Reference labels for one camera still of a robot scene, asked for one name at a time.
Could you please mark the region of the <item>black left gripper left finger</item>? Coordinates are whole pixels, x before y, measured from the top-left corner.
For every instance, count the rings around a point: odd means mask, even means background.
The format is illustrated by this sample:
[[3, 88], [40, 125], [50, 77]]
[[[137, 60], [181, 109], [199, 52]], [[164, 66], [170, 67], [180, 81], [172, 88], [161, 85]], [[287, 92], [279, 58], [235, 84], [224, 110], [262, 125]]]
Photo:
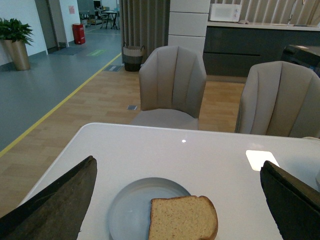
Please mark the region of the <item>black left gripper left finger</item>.
[[0, 219], [2, 240], [75, 240], [93, 195], [97, 161], [88, 156]]

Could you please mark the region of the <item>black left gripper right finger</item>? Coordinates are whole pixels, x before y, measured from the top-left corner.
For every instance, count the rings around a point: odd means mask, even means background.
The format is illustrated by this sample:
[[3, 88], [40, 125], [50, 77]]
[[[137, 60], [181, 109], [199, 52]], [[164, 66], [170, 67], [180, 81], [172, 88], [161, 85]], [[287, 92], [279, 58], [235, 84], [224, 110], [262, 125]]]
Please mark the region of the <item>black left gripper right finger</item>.
[[266, 160], [260, 170], [266, 203], [284, 240], [320, 238], [320, 193]]

